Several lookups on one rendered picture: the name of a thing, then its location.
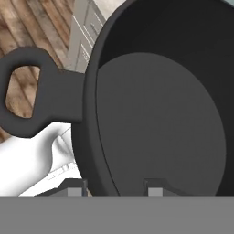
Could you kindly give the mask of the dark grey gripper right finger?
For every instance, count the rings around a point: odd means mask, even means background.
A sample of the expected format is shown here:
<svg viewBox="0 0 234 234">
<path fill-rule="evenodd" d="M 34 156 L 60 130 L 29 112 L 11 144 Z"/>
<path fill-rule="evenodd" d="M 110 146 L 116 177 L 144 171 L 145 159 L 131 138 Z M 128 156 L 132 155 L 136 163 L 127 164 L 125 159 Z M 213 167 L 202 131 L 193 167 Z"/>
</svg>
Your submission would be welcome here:
<svg viewBox="0 0 234 234">
<path fill-rule="evenodd" d="M 171 186 L 163 178 L 145 178 L 144 195 L 148 197 L 189 197 L 189 194 L 179 188 Z"/>
</svg>

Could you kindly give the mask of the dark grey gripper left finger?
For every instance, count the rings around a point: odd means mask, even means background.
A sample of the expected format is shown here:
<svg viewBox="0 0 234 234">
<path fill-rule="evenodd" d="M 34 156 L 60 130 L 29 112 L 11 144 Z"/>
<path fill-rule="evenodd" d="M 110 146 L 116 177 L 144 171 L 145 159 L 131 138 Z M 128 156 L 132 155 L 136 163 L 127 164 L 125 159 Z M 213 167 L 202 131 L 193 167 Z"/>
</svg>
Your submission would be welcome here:
<svg viewBox="0 0 234 234">
<path fill-rule="evenodd" d="M 86 197 L 88 181 L 82 178 L 66 178 L 58 187 L 38 194 L 39 197 Z"/>
</svg>

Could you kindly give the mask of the black frying pan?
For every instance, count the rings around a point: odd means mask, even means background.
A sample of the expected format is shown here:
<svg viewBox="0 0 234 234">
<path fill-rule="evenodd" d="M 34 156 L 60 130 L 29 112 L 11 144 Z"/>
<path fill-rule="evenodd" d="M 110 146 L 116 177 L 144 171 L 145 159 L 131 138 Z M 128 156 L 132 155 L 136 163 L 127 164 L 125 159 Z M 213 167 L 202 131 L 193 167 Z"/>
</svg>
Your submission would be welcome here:
<svg viewBox="0 0 234 234">
<path fill-rule="evenodd" d="M 125 0 L 84 72 L 46 50 L 0 58 L 0 127 L 32 137 L 71 126 L 95 196 L 234 196 L 234 6 L 224 0 Z"/>
</svg>

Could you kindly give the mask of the grey cupboard run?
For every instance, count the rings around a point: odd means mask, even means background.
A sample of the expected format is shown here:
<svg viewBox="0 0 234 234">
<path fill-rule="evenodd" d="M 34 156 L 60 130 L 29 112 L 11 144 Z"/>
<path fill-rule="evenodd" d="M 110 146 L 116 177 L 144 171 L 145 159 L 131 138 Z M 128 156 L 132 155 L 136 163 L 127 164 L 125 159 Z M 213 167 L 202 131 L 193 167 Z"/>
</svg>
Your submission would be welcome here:
<svg viewBox="0 0 234 234">
<path fill-rule="evenodd" d="M 67 69 L 84 73 L 105 19 L 94 0 L 75 0 Z"/>
</svg>

